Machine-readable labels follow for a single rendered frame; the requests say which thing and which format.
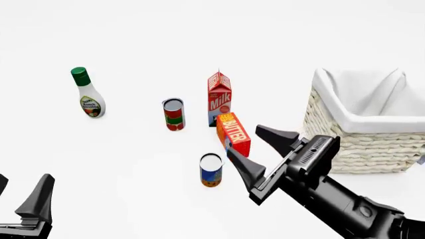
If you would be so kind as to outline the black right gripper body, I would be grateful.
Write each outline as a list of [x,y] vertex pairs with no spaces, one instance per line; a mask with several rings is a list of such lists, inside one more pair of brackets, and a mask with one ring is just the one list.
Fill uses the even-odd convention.
[[269,175],[260,179],[253,187],[249,190],[249,198],[260,206],[278,187],[279,180],[285,177],[286,169],[291,163],[292,159],[303,149],[309,140],[302,138],[297,140],[293,145],[290,146],[291,151],[282,159],[282,161],[275,167]]

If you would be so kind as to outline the orange butter box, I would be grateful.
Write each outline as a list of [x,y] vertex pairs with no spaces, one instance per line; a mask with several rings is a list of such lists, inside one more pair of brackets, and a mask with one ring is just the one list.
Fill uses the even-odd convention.
[[217,116],[216,133],[226,151],[233,148],[241,155],[249,157],[251,138],[234,113]]

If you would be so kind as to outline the red tomato sauce can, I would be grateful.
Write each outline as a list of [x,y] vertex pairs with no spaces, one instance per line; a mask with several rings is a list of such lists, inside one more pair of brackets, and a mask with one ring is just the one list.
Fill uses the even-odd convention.
[[182,99],[169,98],[163,101],[165,123],[170,131],[181,131],[185,126],[184,104]]

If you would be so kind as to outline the red milk carton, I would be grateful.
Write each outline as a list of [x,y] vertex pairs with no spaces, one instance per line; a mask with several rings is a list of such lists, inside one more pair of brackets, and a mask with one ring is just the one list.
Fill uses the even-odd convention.
[[218,115],[230,112],[232,88],[230,78],[218,71],[208,79],[209,127],[216,127]]

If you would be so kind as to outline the white ranch dressing bottle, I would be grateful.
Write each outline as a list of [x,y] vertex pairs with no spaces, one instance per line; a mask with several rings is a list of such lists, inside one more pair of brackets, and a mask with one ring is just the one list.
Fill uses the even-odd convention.
[[79,91],[79,103],[84,113],[91,118],[100,118],[106,112],[106,103],[95,89],[85,67],[75,67],[70,71]]

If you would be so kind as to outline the blue alphabet soup can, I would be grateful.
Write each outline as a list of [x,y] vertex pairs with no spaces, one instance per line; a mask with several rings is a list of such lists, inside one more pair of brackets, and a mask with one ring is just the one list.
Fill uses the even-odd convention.
[[222,181],[223,160],[216,153],[207,153],[200,158],[201,183],[205,187],[217,187]]

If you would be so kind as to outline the white-lined wicker basket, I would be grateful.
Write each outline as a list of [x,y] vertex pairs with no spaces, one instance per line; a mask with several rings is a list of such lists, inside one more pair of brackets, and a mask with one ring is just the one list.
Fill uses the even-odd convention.
[[340,137],[333,173],[400,173],[425,157],[425,91],[397,68],[318,68],[303,130]]

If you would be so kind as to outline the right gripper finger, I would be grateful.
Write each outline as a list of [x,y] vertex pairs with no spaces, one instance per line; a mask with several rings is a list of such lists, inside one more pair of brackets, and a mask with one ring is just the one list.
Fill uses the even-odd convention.
[[257,125],[255,134],[273,147],[282,157],[286,157],[294,148],[292,145],[299,139],[296,131],[280,131],[264,125]]
[[249,160],[233,148],[229,148],[226,155],[242,177],[247,191],[251,191],[255,185],[264,180],[266,167],[263,165]]

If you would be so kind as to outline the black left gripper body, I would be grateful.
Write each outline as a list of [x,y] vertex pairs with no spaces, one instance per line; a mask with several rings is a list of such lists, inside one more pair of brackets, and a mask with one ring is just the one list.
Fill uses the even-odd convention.
[[47,239],[51,229],[51,224],[39,220],[0,224],[0,239]]

